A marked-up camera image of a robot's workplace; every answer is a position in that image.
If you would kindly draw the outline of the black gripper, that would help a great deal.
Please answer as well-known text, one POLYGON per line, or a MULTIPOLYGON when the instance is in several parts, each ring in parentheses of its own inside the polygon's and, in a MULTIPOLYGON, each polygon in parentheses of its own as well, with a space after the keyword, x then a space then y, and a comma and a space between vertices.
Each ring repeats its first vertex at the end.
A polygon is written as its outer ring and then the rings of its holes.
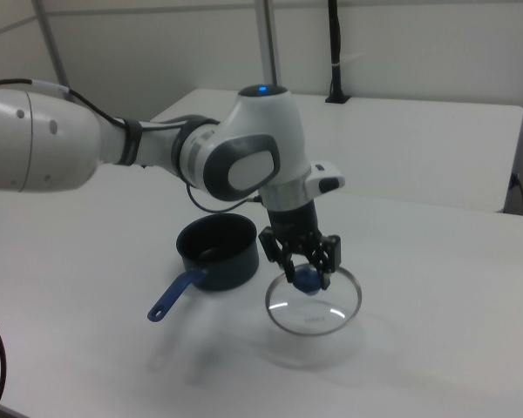
POLYGON ((285 272, 287 282, 292 283, 295 278, 293 253, 309 257, 321 289, 327 290, 330 275, 341 264, 341 238, 321 234, 314 201, 290 211, 268 211, 268 218, 270 226, 258 235, 268 261, 276 263, 285 272))

